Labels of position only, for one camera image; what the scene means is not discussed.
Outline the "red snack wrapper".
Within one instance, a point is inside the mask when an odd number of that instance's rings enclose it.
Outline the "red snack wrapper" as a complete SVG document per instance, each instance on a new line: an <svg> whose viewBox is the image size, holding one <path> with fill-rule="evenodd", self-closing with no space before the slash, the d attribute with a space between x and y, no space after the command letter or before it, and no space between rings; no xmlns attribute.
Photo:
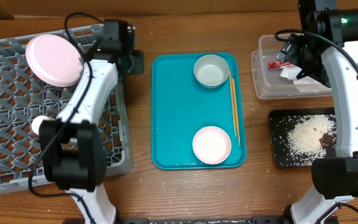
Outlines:
<svg viewBox="0 0 358 224"><path fill-rule="evenodd" d="M279 60L268 63L269 70L276 70L276 69L281 69L281 68L289 67L289 66L292 66L291 62L281 62Z"/></svg>

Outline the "white napkin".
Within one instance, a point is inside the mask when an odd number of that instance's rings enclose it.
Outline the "white napkin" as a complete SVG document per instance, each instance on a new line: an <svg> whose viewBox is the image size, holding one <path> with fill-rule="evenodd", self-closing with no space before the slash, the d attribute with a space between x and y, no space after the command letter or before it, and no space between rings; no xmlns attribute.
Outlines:
<svg viewBox="0 0 358 224"><path fill-rule="evenodd" d="M316 80L310 77L304 77L301 79L297 79L297 75L301 72L301 68L291 65L287 67L283 67L280 73L281 78L286 78L291 80L301 93L313 93L321 91L321 84Z"/></svg>

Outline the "grey small bowl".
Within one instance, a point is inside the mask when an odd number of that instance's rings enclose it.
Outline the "grey small bowl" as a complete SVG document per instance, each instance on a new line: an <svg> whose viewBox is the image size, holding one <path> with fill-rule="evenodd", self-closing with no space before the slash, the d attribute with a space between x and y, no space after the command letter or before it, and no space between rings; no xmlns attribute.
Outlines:
<svg viewBox="0 0 358 224"><path fill-rule="evenodd" d="M196 80L205 88L217 88L229 77L229 65L218 55L200 57L193 69Z"/></svg>

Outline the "white round plate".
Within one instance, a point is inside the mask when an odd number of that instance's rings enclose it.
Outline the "white round plate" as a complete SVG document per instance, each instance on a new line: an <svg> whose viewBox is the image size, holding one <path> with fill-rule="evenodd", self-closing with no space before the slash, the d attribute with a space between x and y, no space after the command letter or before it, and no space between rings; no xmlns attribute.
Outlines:
<svg viewBox="0 0 358 224"><path fill-rule="evenodd" d="M25 57L38 78L57 87L76 84L83 70L77 49L68 40L54 34L31 39L26 46Z"/></svg>

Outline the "white cup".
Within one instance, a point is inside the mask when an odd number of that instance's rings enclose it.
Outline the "white cup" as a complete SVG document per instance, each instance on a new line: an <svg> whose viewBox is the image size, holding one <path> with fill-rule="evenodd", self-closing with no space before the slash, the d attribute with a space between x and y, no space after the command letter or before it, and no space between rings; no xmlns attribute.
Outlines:
<svg viewBox="0 0 358 224"><path fill-rule="evenodd" d="M37 116L31 123L31 130L36 135L39 135L39 129L40 129L40 125L42 124L42 122L43 121L54 121L54 120L55 120L54 118L51 118L49 116L44 116L44 115Z"/></svg>

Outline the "pink small bowl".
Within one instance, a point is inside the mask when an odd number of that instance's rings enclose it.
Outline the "pink small bowl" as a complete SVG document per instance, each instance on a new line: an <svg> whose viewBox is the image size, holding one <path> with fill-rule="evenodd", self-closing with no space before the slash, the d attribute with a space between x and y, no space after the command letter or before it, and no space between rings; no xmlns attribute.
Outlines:
<svg viewBox="0 0 358 224"><path fill-rule="evenodd" d="M229 135L223 129L207 126L194 135L192 148L201 162L216 165L229 157L232 144Z"/></svg>

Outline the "grey dishwasher rack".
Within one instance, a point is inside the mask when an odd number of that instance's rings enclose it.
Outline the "grey dishwasher rack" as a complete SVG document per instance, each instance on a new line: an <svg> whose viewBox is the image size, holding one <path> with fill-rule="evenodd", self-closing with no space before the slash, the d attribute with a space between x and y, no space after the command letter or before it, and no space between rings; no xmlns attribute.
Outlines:
<svg viewBox="0 0 358 224"><path fill-rule="evenodd" d="M69 33L82 50L88 50L102 38L103 25L76 27ZM64 29L41 34L67 38ZM0 195L27 190L30 165L40 152L30 124L39 115L56 117L75 90L75 86L51 86L30 71L25 48L41 34L0 39ZM110 92L98 126L107 152L106 176L129 173L134 158L122 82Z"/></svg>

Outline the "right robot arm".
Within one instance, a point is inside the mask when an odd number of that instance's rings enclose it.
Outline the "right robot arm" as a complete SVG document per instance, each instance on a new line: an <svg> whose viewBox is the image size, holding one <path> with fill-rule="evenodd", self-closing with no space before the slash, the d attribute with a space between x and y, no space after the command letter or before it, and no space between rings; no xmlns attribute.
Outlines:
<svg viewBox="0 0 358 224"><path fill-rule="evenodd" d="M336 115L334 158L313 161L313 184L279 223L323 223L358 197L358 9L334 1L299 0L301 29L288 30L277 55L331 89Z"/></svg>

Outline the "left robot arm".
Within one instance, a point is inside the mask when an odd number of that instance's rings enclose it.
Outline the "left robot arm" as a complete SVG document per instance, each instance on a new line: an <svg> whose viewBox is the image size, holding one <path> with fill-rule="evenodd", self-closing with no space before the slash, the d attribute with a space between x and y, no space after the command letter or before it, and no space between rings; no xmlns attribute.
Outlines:
<svg viewBox="0 0 358 224"><path fill-rule="evenodd" d="M47 56L29 60L32 71L49 84L57 85L73 73L80 75L70 101L55 120L43 120L38 128L42 163L46 179L54 182L62 195L69 195L81 204L80 210L90 223L114 223L116 209L110 203L103 179L106 153L103 150L97 123L109 92L121 75L144 72L144 58L134 50L135 29L128 22L106 20L103 37L87 54L73 38L55 35L32 39L27 55L35 55L46 46L42 41L59 41L63 55L59 62Z"/></svg>

